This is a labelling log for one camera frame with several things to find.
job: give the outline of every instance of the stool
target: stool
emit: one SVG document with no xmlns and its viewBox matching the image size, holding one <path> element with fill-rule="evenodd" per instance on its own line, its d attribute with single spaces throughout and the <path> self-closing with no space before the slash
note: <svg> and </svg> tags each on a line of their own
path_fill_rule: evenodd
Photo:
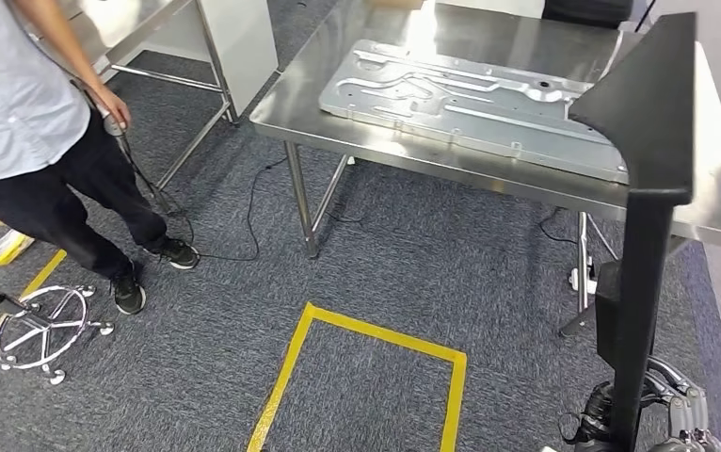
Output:
<svg viewBox="0 0 721 452">
<path fill-rule="evenodd" d="M 97 322 L 89 320 L 87 298 L 94 295 L 92 286 L 65 287 L 54 285 L 37 290 L 22 299 L 14 299 L 0 293 L 0 309 L 6 315 L 0 320 L 0 365 L 4 370 L 30 369 L 41 367 L 41 370 L 50 380 L 50 384 L 57 385 L 66 378 L 66 373 L 60 369 L 51 368 L 51 362 L 72 347 L 72 344 L 89 328 L 97 328 L 105 336 L 114 330 L 111 322 Z M 74 320 L 59 320 L 65 318 L 63 314 L 74 313 Z M 4 344 L 4 337 L 9 331 L 25 330 L 14 341 Z M 61 345 L 53 350 L 52 336 L 64 334 Z M 18 359 L 18 347 L 32 341 L 40 340 L 39 358 Z"/>
</svg>

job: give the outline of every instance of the stamped metal sheet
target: stamped metal sheet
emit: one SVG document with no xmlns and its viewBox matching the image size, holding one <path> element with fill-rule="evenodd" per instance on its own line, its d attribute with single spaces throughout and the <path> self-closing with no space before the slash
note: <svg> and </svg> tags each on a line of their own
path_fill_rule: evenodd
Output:
<svg viewBox="0 0 721 452">
<path fill-rule="evenodd" d="M 359 40 L 319 97 L 336 116 L 628 183 L 607 138 L 568 119 L 592 84 Z"/>
</svg>

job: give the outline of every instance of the black pole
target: black pole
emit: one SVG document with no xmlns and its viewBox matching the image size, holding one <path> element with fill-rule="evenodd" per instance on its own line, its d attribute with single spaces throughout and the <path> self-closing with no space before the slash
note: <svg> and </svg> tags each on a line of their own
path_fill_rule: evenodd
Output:
<svg viewBox="0 0 721 452">
<path fill-rule="evenodd" d="M 650 195 L 630 194 L 627 200 L 610 423 L 613 440 L 626 452 L 635 447 L 673 211 L 673 204 Z"/>
</svg>

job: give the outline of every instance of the person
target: person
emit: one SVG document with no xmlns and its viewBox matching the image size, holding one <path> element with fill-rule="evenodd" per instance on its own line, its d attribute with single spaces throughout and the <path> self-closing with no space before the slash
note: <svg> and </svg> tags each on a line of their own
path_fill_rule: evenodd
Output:
<svg viewBox="0 0 721 452">
<path fill-rule="evenodd" d="M 134 263 L 87 225 L 88 213 L 71 187 L 119 214 L 136 243 L 177 268 L 199 255 L 167 236 L 167 225 L 136 187 L 136 176 L 106 133 L 103 115 L 24 33 L 12 2 L 85 85 L 88 95 L 122 127 L 128 107 L 89 64 L 56 0 L 0 0 L 0 220 L 10 228 L 65 250 L 81 266 L 112 282 L 128 315 L 147 296 Z"/>
<path fill-rule="evenodd" d="M 633 0 L 546 0 L 542 18 L 615 30 L 632 10 Z"/>
</svg>

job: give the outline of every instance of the black cable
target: black cable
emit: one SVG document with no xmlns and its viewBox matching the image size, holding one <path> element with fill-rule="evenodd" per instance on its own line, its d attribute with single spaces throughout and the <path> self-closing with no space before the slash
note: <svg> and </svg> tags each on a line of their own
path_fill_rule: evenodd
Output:
<svg viewBox="0 0 721 452">
<path fill-rule="evenodd" d="M 185 210 L 181 205 L 175 200 L 175 198 L 170 195 L 164 188 L 161 188 L 160 186 L 156 185 L 155 183 L 151 182 L 147 176 L 144 175 L 144 173 L 139 169 L 138 165 L 134 161 L 133 156 L 130 153 L 125 153 L 128 157 L 128 161 L 131 164 L 131 167 L 133 167 L 134 172 L 138 175 L 138 177 L 144 182 L 152 191 L 152 194 L 156 198 L 164 198 L 166 201 L 171 202 L 175 208 L 177 209 L 174 212 L 166 212 L 167 217 L 169 218 L 183 218 L 186 222 L 186 225 L 188 226 L 189 231 L 189 245 L 194 245 L 194 226 L 191 223 L 191 219 L 186 214 Z M 254 251 L 250 257 L 227 257 L 227 256 L 219 256 L 215 254 L 203 254 L 199 253 L 200 258 L 206 257 L 209 259 L 218 259 L 221 261 L 233 261 L 233 262 L 252 262 L 256 259 L 258 259 L 258 256 L 261 254 L 261 247 L 258 245 L 258 237 L 255 236 L 255 231 L 252 229 L 252 206 L 255 203 L 255 186 L 258 184 L 258 178 L 261 177 L 261 174 L 264 172 L 271 170 L 275 168 L 277 165 L 285 162 L 288 160 L 288 157 L 283 157 L 281 160 L 278 160 L 275 163 L 272 163 L 270 165 L 266 165 L 262 169 L 260 169 L 258 172 L 255 173 L 255 176 L 252 178 L 252 185 L 249 189 L 249 205 L 247 207 L 247 216 L 245 221 L 247 222 L 247 229 L 249 230 L 249 236 L 252 237 L 252 246 L 254 248 Z"/>
<path fill-rule="evenodd" d="M 651 0 L 651 3 L 649 3 L 649 5 L 646 7 L 646 11 L 644 11 L 643 17 L 640 18 L 640 22 L 638 22 L 637 26 L 635 27 L 635 33 L 640 31 L 640 28 L 643 26 L 643 23 L 649 17 L 649 13 L 651 12 L 651 9 L 654 8 L 655 3 L 657 3 L 657 0 Z"/>
<path fill-rule="evenodd" d="M 549 214 L 548 217 L 542 219 L 542 220 L 537 224 L 537 227 L 540 228 L 540 231 L 541 231 L 544 235 L 546 235 L 550 240 L 553 240 L 553 241 L 555 241 L 555 242 L 572 243 L 572 244 L 576 245 L 576 244 L 577 244 L 577 241 L 576 241 L 576 240 L 571 240 L 571 239 L 569 239 L 569 238 L 555 237 L 555 236 L 547 233 L 547 232 L 546 232 L 546 229 L 544 228 L 544 224 L 546 224 L 547 222 L 549 222 L 550 220 L 552 220 L 554 217 L 556 217 L 557 214 L 558 214 L 561 210 L 563 210 L 563 207 L 555 207 L 555 208 L 554 208 L 554 211 L 553 211 L 551 214 Z"/>
<path fill-rule="evenodd" d="M 261 254 L 261 247 L 258 245 L 258 237 L 255 236 L 255 232 L 252 230 L 252 205 L 255 202 L 255 186 L 258 184 L 258 178 L 261 177 L 261 174 L 263 174 L 266 171 L 269 171 L 273 168 L 275 168 L 277 165 L 285 162 L 288 160 L 288 157 L 283 157 L 281 160 L 278 160 L 277 162 L 266 165 L 261 170 L 255 173 L 255 177 L 252 178 L 252 185 L 249 188 L 249 206 L 247 207 L 247 216 L 246 216 L 246 222 L 247 222 L 247 229 L 249 230 L 249 236 L 252 237 L 252 246 L 255 248 L 255 251 L 252 253 L 251 257 L 225 257 L 225 256 L 217 256 L 214 254 L 200 254 L 200 257 L 208 257 L 211 259 L 218 259 L 220 261 L 232 261 L 232 262 L 252 262 L 256 259 L 258 259 L 258 255 Z M 191 227 L 191 221 L 189 221 L 188 218 L 186 218 L 186 221 L 189 223 L 189 227 Z M 192 228 L 192 243 L 194 242 L 194 229 Z"/>
<path fill-rule="evenodd" d="M 336 217 L 335 215 L 331 214 L 330 212 L 325 212 L 325 213 L 328 214 L 328 216 L 330 218 L 333 218 L 334 220 L 338 221 L 339 223 L 362 223 L 363 222 L 363 218 L 357 218 L 357 219 L 355 219 L 355 218 L 340 218 L 340 217 Z"/>
</svg>

